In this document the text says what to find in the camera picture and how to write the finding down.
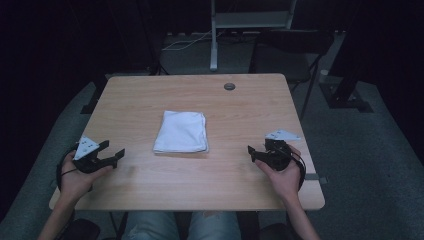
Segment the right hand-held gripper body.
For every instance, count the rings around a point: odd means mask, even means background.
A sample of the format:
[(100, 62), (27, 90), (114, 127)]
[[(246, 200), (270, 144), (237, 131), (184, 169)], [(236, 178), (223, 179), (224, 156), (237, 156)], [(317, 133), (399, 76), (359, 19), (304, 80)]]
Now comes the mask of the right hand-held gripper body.
[(265, 135), (265, 140), (273, 141), (272, 149), (266, 149), (268, 165), (277, 171), (286, 169), (290, 162), (294, 161), (298, 167), (301, 166), (300, 156), (287, 140), (299, 140), (300, 137), (283, 129), (275, 130)]

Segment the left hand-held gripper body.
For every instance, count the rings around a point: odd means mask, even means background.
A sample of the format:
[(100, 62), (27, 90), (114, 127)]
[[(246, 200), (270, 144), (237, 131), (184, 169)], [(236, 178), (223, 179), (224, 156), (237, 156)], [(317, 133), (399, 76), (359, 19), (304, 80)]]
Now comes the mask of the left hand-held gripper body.
[(76, 168), (83, 173), (94, 173), (97, 170), (106, 167), (113, 167), (113, 158), (99, 159), (97, 157), (99, 143), (91, 140), (85, 135), (82, 135), (76, 148), (73, 163)]

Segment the white tank top black trim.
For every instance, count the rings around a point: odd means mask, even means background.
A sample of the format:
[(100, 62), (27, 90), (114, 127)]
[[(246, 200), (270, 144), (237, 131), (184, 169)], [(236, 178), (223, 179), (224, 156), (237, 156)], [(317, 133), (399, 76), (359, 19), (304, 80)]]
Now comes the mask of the white tank top black trim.
[(209, 150), (202, 112), (165, 111), (155, 140), (155, 153), (195, 153)]

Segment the person's left hand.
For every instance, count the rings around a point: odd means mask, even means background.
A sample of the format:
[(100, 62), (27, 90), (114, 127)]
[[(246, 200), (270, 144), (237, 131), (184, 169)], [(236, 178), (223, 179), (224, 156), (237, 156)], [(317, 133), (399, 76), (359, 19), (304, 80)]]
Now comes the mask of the person's left hand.
[(101, 168), (93, 173), (83, 173), (79, 171), (74, 163), (73, 158), (75, 152), (72, 151), (65, 156), (65, 159), (61, 167), (61, 190), (60, 190), (60, 202), (75, 203), (83, 195), (85, 195), (92, 184), (100, 177), (108, 174), (111, 170), (111, 166)]

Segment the person's right hand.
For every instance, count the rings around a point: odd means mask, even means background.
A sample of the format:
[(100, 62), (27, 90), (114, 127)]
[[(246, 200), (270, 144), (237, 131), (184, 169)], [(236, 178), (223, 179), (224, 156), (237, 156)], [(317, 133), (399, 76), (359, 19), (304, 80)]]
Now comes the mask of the person's right hand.
[(268, 176), (273, 189), (286, 208), (293, 204), (300, 204), (298, 191), (301, 174), (295, 161), (291, 161), (282, 171), (273, 170), (260, 160), (256, 160), (255, 164)]

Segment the black table foot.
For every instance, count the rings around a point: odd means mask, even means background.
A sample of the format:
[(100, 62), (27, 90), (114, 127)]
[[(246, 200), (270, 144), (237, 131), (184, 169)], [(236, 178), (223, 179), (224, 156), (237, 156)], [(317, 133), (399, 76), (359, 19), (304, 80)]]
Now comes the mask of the black table foot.
[(93, 86), (94, 90), (91, 94), (91, 97), (87, 104), (85, 104), (80, 113), (81, 114), (92, 114), (105, 87), (108, 82), (108, 79), (106, 77), (103, 77), (101, 80), (96, 80), (94, 82), (91, 82), (91, 85)]

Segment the person's left leg in jeans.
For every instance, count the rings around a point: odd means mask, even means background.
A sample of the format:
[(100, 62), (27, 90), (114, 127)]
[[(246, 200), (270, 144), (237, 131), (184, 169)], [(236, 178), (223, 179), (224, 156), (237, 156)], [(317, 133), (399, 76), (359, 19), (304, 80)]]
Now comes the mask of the person's left leg in jeans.
[(122, 240), (179, 240), (172, 212), (134, 211), (128, 214)]

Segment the person's leg in jeans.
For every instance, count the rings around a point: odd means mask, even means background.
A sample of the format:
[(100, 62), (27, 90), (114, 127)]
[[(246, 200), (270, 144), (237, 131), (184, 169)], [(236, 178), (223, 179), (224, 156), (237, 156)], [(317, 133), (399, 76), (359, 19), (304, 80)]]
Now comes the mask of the person's leg in jeans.
[(172, 212), (134, 211), (128, 214), (122, 240), (179, 240)]
[(187, 240), (241, 240), (237, 214), (231, 211), (193, 212)]

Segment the person's right leg in jeans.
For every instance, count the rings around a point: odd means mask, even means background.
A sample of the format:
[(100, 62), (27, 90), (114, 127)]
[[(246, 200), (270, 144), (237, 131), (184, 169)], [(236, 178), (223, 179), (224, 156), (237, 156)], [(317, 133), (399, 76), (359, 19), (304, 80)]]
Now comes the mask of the person's right leg in jeans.
[(187, 240), (241, 240), (237, 214), (231, 211), (193, 212)]

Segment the black folding chair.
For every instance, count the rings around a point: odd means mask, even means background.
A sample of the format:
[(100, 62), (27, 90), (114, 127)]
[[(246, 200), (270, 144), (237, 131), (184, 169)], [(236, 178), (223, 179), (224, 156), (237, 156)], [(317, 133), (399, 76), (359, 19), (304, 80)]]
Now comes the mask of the black folding chair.
[(321, 58), (332, 44), (334, 35), (318, 30), (281, 30), (261, 32), (254, 42), (249, 72), (280, 73), (294, 92), (301, 83), (309, 82), (300, 119), (309, 103)]

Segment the black stand base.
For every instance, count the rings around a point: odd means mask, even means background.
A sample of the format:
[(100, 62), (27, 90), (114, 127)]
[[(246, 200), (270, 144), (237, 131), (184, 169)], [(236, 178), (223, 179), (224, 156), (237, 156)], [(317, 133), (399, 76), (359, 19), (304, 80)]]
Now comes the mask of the black stand base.
[(356, 90), (357, 83), (366, 71), (361, 60), (361, 48), (356, 46), (355, 37), (346, 33), (326, 76), (319, 80), (319, 87), (331, 109), (357, 109), (371, 113), (370, 104)]

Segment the grey metal stand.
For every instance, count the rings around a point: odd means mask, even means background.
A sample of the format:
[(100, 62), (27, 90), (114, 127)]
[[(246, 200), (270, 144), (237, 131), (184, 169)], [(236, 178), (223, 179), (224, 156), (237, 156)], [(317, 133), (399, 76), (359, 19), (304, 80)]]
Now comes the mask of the grey metal stand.
[(216, 0), (211, 5), (211, 55), (210, 70), (218, 69), (218, 29), (290, 28), (297, 0), (289, 0), (288, 10), (268, 12), (216, 12)]

